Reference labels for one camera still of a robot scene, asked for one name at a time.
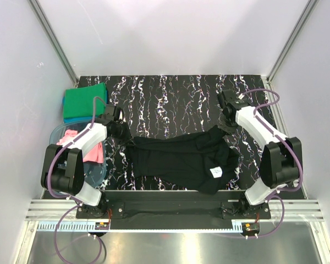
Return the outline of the black t shirt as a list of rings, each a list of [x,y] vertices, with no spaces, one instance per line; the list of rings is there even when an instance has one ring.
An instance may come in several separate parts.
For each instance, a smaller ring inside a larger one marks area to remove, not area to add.
[[[157,177],[204,194],[215,194],[235,177],[239,153],[218,126],[170,139],[134,137],[126,145],[135,177]]]

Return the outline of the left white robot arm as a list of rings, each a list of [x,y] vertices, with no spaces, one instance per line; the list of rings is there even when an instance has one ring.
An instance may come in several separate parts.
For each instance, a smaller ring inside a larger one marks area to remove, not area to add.
[[[115,117],[98,118],[67,142],[50,144],[45,152],[42,187],[54,198],[69,198],[78,204],[88,205],[93,216],[103,217],[108,205],[102,201],[101,191],[85,181],[83,158],[109,137],[119,142],[130,140],[126,121]]]

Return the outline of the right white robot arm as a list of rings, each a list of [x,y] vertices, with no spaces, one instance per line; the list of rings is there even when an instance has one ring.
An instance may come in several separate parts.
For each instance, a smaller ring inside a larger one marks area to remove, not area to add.
[[[302,147],[297,137],[288,138],[266,121],[244,100],[219,100],[225,130],[245,129],[262,150],[259,178],[240,199],[239,213],[245,218],[257,214],[259,205],[281,191],[295,192],[303,183]]]

